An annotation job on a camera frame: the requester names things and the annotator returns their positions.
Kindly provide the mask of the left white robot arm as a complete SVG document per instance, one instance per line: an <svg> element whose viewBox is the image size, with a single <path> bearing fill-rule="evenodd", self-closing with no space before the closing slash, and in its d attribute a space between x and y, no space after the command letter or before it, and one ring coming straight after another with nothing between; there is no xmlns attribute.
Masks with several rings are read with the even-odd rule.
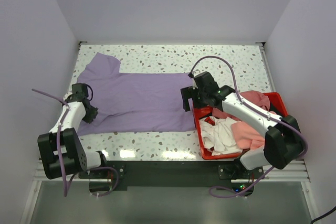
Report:
<svg viewBox="0 0 336 224"><path fill-rule="evenodd" d="M87 170L97 178L108 174L109 165L104 154L101 151L86 152L77 133L80 123L92 123L98 115L98 108L90 104L92 98L91 86L73 84L70 95L60 100L62 112L55 126L38 137L40 159L48 179Z"/></svg>

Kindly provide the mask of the purple t shirt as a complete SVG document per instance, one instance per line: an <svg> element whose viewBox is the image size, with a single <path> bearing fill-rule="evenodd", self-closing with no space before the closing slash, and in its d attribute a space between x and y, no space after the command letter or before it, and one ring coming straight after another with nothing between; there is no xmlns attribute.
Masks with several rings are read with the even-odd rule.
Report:
<svg viewBox="0 0 336 224"><path fill-rule="evenodd" d="M180 90L192 85L185 73L121 73L121 62L97 53L77 81L92 87L92 123L81 122L78 135L111 132L186 132L195 129L184 111Z"/></svg>

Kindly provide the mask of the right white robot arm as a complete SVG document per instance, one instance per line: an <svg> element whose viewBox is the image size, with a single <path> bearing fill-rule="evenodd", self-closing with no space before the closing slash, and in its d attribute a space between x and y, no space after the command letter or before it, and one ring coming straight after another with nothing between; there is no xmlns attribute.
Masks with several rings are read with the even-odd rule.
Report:
<svg viewBox="0 0 336 224"><path fill-rule="evenodd" d="M195 108L212 106L239 118L265 139L263 148L247 151L234 165L237 177L246 178L254 168L264 165L284 169L292 160L302 158L307 152L306 139L293 116L272 114L258 107L244 99L237 87L219 87L207 71L196 76L189 73L188 76L193 85L181 89L185 111L190 110L190 101Z"/></svg>

